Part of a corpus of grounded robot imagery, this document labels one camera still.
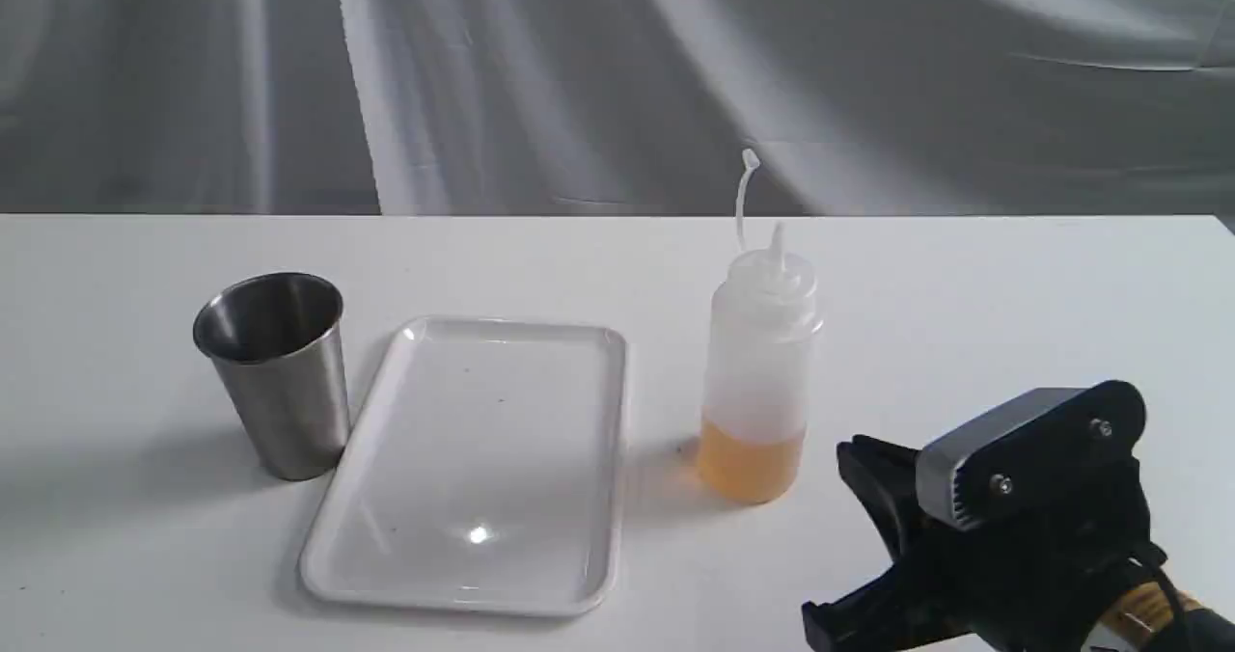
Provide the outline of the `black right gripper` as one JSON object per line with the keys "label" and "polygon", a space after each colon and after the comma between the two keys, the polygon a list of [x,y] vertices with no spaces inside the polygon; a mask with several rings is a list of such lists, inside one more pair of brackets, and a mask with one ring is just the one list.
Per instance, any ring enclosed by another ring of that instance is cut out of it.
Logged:
{"label": "black right gripper", "polygon": [[1058,505],[955,530],[923,521],[919,453],[865,435],[837,443],[839,477],[905,569],[804,603],[811,651],[909,651],[965,635],[997,651],[1172,648],[1173,585],[1137,461]]}

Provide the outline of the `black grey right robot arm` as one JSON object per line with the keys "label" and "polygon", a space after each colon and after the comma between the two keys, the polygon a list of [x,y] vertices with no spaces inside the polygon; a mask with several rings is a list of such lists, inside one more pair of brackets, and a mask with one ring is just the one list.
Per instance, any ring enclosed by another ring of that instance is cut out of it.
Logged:
{"label": "black grey right robot arm", "polygon": [[919,651],[969,636],[995,651],[1233,648],[1233,622],[1170,582],[1137,458],[973,530],[923,511],[915,458],[865,435],[839,443],[839,475],[892,563],[836,601],[803,604],[811,650]]}

